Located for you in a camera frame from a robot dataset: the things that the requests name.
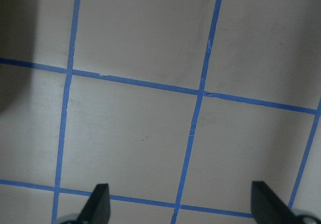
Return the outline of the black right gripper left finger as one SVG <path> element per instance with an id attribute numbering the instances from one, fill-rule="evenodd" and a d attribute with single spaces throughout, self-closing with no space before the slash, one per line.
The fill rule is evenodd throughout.
<path id="1" fill-rule="evenodd" d="M 109 185 L 97 184 L 75 223 L 108 224 L 110 215 Z"/>

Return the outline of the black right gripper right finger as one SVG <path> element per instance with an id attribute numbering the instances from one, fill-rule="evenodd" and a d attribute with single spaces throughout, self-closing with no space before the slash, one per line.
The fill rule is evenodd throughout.
<path id="1" fill-rule="evenodd" d="M 251 183 L 251 214 L 258 224 L 304 223 L 264 181 Z"/>

